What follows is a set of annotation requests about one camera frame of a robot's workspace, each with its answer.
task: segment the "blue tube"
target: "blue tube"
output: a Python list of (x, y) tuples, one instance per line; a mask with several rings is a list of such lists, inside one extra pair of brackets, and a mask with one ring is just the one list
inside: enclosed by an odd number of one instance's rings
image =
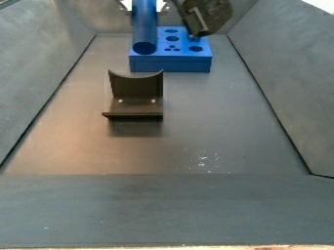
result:
[(150, 55), (156, 51), (156, 0), (134, 0), (134, 51)]

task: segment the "dark gray floor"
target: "dark gray floor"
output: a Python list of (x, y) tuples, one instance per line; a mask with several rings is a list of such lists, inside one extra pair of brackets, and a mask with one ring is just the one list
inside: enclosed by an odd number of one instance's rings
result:
[(1, 176), (0, 247), (334, 244), (313, 176)]
[(98, 36), (3, 174), (307, 174), (227, 37), (210, 44), (211, 73), (166, 73), (164, 120), (108, 122), (131, 35)]

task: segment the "metal wall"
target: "metal wall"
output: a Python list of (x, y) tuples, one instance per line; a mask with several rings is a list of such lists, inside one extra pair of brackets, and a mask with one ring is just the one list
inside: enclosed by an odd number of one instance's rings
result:
[(0, 162), (95, 36), (63, 1), (0, 10)]
[(261, 0), (229, 36), (311, 172), (334, 176), (334, 17)]
[[(87, 23), (99, 33), (128, 33), (131, 32), (131, 18), (119, 10), (115, 0), (64, 0), (71, 8), (83, 17)], [(234, 16), (223, 26), (221, 33), (226, 33), (241, 20), (246, 12), (258, 0), (231, 0)], [(160, 25), (180, 25), (180, 18), (170, 3), (171, 10), (167, 15), (159, 17)]]

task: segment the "hole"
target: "hole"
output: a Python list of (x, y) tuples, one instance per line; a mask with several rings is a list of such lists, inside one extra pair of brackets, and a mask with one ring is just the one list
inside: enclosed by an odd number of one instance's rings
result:
[(199, 46), (191, 46), (191, 47), (190, 47), (190, 51), (200, 52), (202, 50), (203, 50), (203, 48), (199, 47)]
[(175, 42), (175, 41), (179, 41), (179, 40), (180, 40), (178, 36), (167, 36), (166, 39), (167, 39), (167, 41), (170, 41), (170, 42)]
[(176, 29), (166, 29), (164, 32), (167, 32), (167, 33), (176, 33), (178, 30)]

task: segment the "blue block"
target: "blue block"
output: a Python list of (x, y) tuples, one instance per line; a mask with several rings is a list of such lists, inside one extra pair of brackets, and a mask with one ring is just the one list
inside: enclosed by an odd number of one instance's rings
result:
[(131, 72), (210, 72), (213, 53), (206, 37), (188, 39), (182, 26), (158, 27), (156, 51), (140, 55), (130, 51)]

